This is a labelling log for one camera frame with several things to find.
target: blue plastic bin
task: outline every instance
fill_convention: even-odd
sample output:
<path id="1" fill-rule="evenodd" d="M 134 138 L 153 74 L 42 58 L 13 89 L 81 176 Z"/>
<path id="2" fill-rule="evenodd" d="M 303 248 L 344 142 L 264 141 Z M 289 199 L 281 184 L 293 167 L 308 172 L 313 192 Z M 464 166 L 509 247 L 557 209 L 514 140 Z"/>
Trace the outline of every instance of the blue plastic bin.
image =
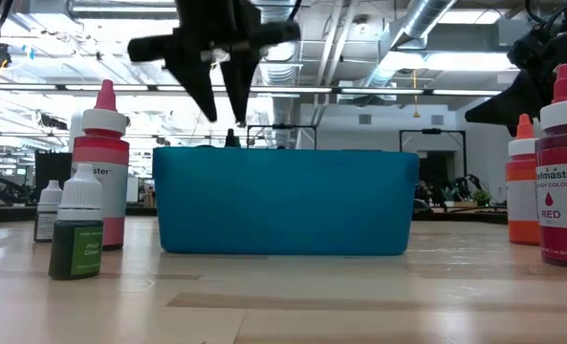
<path id="1" fill-rule="evenodd" d="M 378 151 L 154 151 L 160 239 L 175 253 L 397 255 L 418 158 Z"/>

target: plastic container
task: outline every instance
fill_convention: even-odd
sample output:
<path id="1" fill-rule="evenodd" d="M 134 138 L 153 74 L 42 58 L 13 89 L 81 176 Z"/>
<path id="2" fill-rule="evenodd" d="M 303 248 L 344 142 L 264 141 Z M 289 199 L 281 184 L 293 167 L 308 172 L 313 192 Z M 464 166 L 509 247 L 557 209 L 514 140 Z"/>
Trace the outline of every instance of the plastic container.
<path id="1" fill-rule="evenodd" d="M 567 65 L 557 70 L 553 104 L 540 112 L 536 197 L 543 261 L 567 267 Z"/>
<path id="2" fill-rule="evenodd" d="M 49 185 L 41 191 L 38 200 L 33 238 L 36 243 L 50 243 L 54 238 L 57 207 L 62 201 L 62 189 L 58 181 L 50 181 Z"/>
<path id="3" fill-rule="evenodd" d="M 162 147 L 154 178 L 168 252 L 397 255 L 408 244 L 418 157 Z"/>
<path id="4" fill-rule="evenodd" d="M 100 272 L 102 185 L 93 169 L 80 163 L 64 186 L 52 241 L 49 275 L 53 279 L 88 278 Z"/>
<path id="5" fill-rule="evenodd" d="M 130 144 L 121 139 L 126 117 L 117 112 L 113 82 L 104 80 L 94 109 L 83 113 L 84 137 L 75 139 L 73 170 L 90 163 L 102 183 L 105 250 L 123 247 Z"/>
<path id="6" fill-rule="evenodd" d="M 521 115 L 516 138 L 509 143 L 506 164 L 509 240 L 513 244 L 540 245 L 540 224 L 535 204 L 535 137 L 530 117 Z"/>

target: red drop icon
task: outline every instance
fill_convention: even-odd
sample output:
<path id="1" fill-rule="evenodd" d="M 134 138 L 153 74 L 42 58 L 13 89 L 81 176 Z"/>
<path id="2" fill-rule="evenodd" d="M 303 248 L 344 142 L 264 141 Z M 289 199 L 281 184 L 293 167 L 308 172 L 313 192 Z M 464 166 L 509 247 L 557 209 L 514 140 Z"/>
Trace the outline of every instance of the red drop icon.
<path id="1" fill-rule="evenodd" d="M 551 194 L 548 192 L 547 192 L 547 198 L 544 200 L 544 204 L 546 204 L 547 206 L 553 205 L 553 197 L 551 197 Z"/>

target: wooden table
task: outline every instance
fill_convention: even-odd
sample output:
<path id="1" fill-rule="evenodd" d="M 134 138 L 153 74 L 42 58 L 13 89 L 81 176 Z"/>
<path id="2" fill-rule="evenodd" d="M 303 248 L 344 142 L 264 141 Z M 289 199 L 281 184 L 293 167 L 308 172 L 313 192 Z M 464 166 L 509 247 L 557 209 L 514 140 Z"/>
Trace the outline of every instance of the wooden table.
<path id="1" fill-rule="evenodd" d="M 567 269 L 504 226 L 415 223 L 399 257 L 208 256 L 128 218 L 100 277 L 59 282 L 32 225 L 0 225 L 0 343 L 567 344 Z"/>

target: food coloring bottle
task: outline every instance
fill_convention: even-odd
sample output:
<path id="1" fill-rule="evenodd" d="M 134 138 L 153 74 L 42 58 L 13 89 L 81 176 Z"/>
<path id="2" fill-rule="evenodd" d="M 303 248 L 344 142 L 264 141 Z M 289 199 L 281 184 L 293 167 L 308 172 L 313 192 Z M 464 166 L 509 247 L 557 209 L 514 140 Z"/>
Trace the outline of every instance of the food coloring bottle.
<path id="1" fill-rule="evenodd" d="M 553 103 L 540 111 L 547 137 L 536 142 L 536 200 L 542 260 L 567 267 L 567 64 L 559 66 Z"/>
<path id="2" fill-rule="evenodd" d="M 102 203 L 104 250 L 123 247 L 126 190 L 130 144 L 121 139 L 126 117 L 116 108 L 113 82 L 104 80 L 94 109 L 86 110 L 82 120 L 85 136 L 75 139 L 73 170 L 78 163 L 91 163 L 106 197 Z"/>
<path id="3" fill-rule="evenodd" d="M 506 164 L 509 240 L 513 244 L 540 245 L 540 224 L 535 204 L 535 137 L 530 117 L 521 115 L 516 138 L 509 143 Z"/>
<path id="4" fill-rule="evenodd" d="M 55 280 L 87 278 L 100 272 L 102 185 L 94 166 L 80 163 L 64 183 L 54 226 L 49 275 Z"/>
<path id="5" fill-rule="evenodd" d="M 58 181 L 50 181 L 41 190 L 41 196 L 36 206 L 36 221 L 34 221 L 34 241 L 50 243 L 54 238 L 54 223 L 57 220 L 57 206 L 62 201 L 62 189 Z"/>

